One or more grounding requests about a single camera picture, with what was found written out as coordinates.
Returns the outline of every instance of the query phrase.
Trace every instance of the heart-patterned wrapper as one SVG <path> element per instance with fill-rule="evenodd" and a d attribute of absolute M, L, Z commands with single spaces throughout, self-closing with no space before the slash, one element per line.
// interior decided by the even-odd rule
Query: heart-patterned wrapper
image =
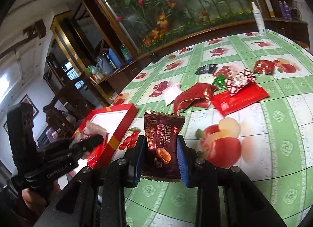
<path fill-rule="evenodd" d="M 275 63 L 269 60 L 258 60 L 255 63 L 253 72 L 260 74 L 270 74 L 274 70 Z"/>
<path fill-rule="evenodd" d="M 245 87 L 249 82 L 255 82 L 256 76 L 249 70 L 244 69 L 239 72 L 234 78 L 225 79 L 226 88 L 229 91 L 230 96 L 238 93 L 243 87 Z"/>
<path fill-rule="evenodd" d="M 196 83 L 191 88 L 183 91 L 174 100 L 174 114 L 178 115 L 183 112 L 186 108 L 192 105 L 198 99 L 203 99 L 203 101 L 198 102 L 196 106 L 207 106 L 211 104 L 211 99 L 214 91 L 218 88 L 211 84 L 206 83 Z"/>

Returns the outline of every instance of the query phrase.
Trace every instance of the picture frame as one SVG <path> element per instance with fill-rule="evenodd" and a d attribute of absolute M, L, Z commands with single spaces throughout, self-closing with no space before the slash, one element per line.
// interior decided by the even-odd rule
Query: picture frame
<path fill-rule="evenodd" d="M 29 96 L 26 94 L 19 103 L 24 102 L 24 103 L 28 103 L 32 105 L 32 118 L 34 119 L 38 113 L 39 110 L 36 108 L 36 106 L 33 104 L 32 100 L 29 98 Z M 7 130 L 7 121 L 5 121 L 3 128 L 5 129 L 5 131 L 7 132 L 7 134 L 9 134 L 8 130 Z"/>

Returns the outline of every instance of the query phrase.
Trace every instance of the red logo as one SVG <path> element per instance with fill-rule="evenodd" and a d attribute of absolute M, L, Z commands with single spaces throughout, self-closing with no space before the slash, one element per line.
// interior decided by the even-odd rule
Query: red logo
<path fill-rule="evenodd" d="M 177 126 L 174 125 L 174 127 L 173 127 L 173 129 L 172 129 L 172 132 L 173 132 L 173 134 L 175 134 L 175 135 L 177 134 L 177 132 L 178 132 Z"/>

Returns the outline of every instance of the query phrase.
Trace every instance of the wooden chair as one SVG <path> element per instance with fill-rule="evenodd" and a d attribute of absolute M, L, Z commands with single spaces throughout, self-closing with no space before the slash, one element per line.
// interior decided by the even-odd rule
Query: wooden chair
<path fill-rule="evenodd" d="M 61 129 L 59 138 L 63 139 L 71 137 L 76 127 L 74 127 L 63 115 L 62 111 L 56 109 L 55 104 L 60 98 L 66 100 L 66 108 L 69 113 L 72 114 L 76 120 L 85 119 L 87 115 L 95 109 L 95 106 L 87 101 L 75 87 L 75 84 L 79 81 L 86 81 L 85 73 L 82 73 L 76 79 L 68 82 L 64 87 L 57 92 L 52 101 L 43 107 L 43 112 L 46 113 L 46 122 L 49 127 L 53 127 L 55 131 Z"/>

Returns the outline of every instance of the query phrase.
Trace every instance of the ceiling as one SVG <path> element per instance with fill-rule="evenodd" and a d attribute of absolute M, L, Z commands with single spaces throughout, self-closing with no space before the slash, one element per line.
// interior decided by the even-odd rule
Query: ceiling
<path fill-rule="evenodd" d="M 77 3 L 78 0 L 15 0 L 0 26 L 0 53 L 25 39 L 27 36 L 23 36 L 23 29 L 40 19 L 47 33 L 42 39 L 35 38 L 16 53 L 12 52 L 0 60 L 0 77 L 6 75 L 10 82 L 0 103 L 0 111 L 3 112 L 10 99 L 35 76 L 43 76 L 45 58 L 52 41 L 52 19 L 54 15 L 75 9 Z"/>

